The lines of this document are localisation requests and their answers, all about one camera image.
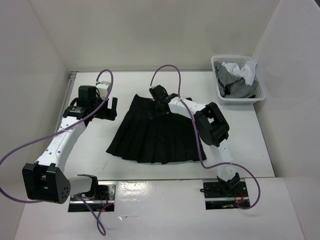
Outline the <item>black pleated skirt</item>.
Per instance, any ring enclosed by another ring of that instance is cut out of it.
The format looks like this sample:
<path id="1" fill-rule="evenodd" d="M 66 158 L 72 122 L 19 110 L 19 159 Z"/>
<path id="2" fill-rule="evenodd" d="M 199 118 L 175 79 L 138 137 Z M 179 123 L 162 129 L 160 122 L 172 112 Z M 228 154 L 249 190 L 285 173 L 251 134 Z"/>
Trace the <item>black pleated skirt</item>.
<path id="1" fill-rule="evenodd" d="M 153 105 L 136 94 L 106 152 L 140 164 L 206 160 L 191 120 L 175 113 L 150 118 Z"/>

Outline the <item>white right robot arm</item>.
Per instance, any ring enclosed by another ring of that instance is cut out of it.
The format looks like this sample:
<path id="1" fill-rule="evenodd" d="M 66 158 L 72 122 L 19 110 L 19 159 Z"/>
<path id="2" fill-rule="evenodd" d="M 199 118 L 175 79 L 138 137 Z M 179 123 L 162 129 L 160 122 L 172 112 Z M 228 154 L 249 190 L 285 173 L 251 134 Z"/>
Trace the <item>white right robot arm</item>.
<path id="1" fill-rule="evenodd" d="M 176 93 L 168 94 L 161 85 L 150 87 L 149 92 L 156 116 L 178 114 L 190 119 L 195 125 L 199 141 L 209 146 L 218 165 L 217 191 L 225 197 L 231 196 L 237 190 L 240 176 L 231 165 L 233 159 L 228 146 L 230 126 L 218 105 L 213 102 L 197 103 L 191 98 L 180 98 Z"/>

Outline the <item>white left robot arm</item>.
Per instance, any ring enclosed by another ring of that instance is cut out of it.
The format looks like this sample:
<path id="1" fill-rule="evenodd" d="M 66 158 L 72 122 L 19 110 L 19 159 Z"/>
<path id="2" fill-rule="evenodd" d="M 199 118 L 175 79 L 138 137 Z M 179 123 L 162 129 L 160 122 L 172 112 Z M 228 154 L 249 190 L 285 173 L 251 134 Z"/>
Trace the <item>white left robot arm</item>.
<path id="1" fill-rule="evenodd" d="M 64 110 L 57 135 L 35 161 L 22 169 L 27 197 L 31 200 L 63 204 L 69 196 L 82 194 L 88 200 L 98 197 L 98 178 L 90 174 L 79 174 L 68 179 L 64 169 L 68 157 L 80 135 L 94 119 L 115 120 L 118 99 L 112 99 L 108 108 L 110 82 L 102 81 L 96 86 L 81 85 L 78 96 Z"/>

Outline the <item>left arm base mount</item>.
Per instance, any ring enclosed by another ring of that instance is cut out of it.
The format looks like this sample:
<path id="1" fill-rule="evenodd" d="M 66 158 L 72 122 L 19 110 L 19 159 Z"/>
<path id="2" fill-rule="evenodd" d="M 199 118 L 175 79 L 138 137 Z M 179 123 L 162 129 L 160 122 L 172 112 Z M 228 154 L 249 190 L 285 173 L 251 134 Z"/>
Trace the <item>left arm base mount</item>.
<path id="1" fill-rule="evenodd" d="M 117 183 L 115 181 L 99 181 L 95 192 L 79 193 L 93 212 L 113 212 L 115 210 Z M 72 196 L 69 200 L 69 213 L 84 213 L 90 210 L 83 201 Z"/>

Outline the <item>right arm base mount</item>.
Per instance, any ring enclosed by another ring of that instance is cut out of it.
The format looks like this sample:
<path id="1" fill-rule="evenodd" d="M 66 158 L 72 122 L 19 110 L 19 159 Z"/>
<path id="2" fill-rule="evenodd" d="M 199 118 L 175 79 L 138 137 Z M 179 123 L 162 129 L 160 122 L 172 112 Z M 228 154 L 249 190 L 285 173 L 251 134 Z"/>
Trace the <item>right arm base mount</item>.
<path id="1" fill-rule="evenodd" d="M 204 194 L 206 210 L 237 209 L 238 204 L 242 208 L 251 206 L 244 180 L 241 180 L 229 193 L 223 193 L 217 181 L 204 181 L 199 191 Z"/>

